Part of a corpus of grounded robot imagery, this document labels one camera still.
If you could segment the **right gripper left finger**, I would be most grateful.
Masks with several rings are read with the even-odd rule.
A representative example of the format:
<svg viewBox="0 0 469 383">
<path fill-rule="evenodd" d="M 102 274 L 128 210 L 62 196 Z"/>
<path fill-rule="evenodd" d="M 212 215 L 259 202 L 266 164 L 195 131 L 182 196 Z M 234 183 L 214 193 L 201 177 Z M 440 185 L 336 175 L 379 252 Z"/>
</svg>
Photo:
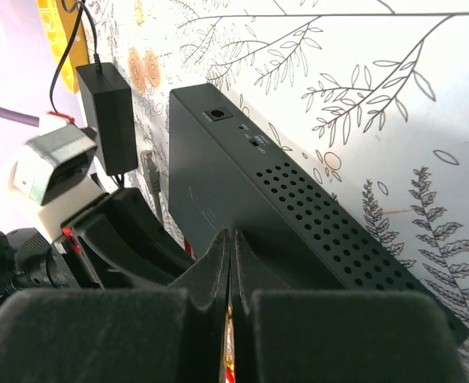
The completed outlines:
<svg viewBox="0 0 469 383">
<path fill-rule="evenodd" d="M 16 293 L 0 307 L 0 382 L 223 382 L 230 236 L 169 286 Z"/>
</svg>

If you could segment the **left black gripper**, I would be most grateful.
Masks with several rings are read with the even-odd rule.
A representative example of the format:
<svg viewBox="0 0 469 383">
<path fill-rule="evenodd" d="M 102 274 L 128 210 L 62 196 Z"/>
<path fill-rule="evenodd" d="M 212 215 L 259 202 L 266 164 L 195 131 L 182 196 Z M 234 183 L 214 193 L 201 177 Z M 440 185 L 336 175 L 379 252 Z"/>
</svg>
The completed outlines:
<svg viewBox="0 0 469 383">
<path fill-rule="evenodd" d="M 109 235 L 102 205 L 88 205 L 61 224 L 84 267 L 103 288 L 166 286 L 171 276 L 129 253 Z M 35 228 L 0 232 L 0 306 L 32 288 L 78 287 L 71 267 Z"/>
</svg>

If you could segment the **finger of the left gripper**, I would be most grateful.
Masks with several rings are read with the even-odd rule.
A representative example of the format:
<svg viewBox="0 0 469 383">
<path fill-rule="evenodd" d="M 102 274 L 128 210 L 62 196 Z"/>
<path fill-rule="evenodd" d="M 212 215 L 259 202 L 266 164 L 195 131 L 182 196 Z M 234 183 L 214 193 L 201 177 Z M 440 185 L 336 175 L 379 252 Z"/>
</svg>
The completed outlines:
<svg viewBox="0 0 469 383">
<path fill-rule="evenodd" d="M 181 275 L 194 263 L 153 214 L 137 188 L 124 188 L 102 201 L 109 235 L 131 255 L 169 275 Z"/>
</svg>

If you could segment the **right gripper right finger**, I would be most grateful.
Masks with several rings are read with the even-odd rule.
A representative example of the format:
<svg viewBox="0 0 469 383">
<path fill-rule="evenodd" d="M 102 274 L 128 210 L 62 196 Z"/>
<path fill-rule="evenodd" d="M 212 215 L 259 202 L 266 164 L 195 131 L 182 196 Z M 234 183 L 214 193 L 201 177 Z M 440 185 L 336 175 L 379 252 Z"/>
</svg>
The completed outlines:
<svg viewBox="0 0 469 383">
<path fill-rule="evenodd" d="M 425 294 L 299 290 L 231 245 L 238 382 L 465 382 L 443 311 Z"/>
</svg>

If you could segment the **black network switch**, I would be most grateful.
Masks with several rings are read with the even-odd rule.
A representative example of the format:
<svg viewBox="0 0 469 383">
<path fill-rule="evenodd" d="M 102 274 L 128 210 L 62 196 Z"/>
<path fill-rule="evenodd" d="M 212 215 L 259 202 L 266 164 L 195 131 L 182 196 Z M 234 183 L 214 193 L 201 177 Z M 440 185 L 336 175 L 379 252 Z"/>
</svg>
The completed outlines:
<svg viewBox="0 0 469 383">
<path fill-rule="evenodd" d="M 321 344 L 333 328 L 315 294 L 426 298 L 457 344 L 468 328 L 256 124 L 210 84 L 169 96 L 169 211 L 196 254 L 230 242 L 234 339 L 256 333 L 257 291 L 282 303 L 263 329 L 286 344 Z"/>
</svg>

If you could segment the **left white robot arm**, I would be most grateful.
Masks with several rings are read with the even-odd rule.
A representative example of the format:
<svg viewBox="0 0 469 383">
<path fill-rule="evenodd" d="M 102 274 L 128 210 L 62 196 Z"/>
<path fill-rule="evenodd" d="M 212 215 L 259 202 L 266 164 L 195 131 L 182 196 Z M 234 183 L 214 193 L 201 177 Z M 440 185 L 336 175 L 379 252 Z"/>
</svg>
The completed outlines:
<svg viewBox="0 0 469 383">
<path fill-rule="evenodd" d="M 0 306 L 22 290 L 167 286 L 191 267 L 139 189 L 106 192 L 89 176 L 91 128 L 56 113 L 37 127 L 4 182 L 31 224 L 0 232 Z"/>
</svg>

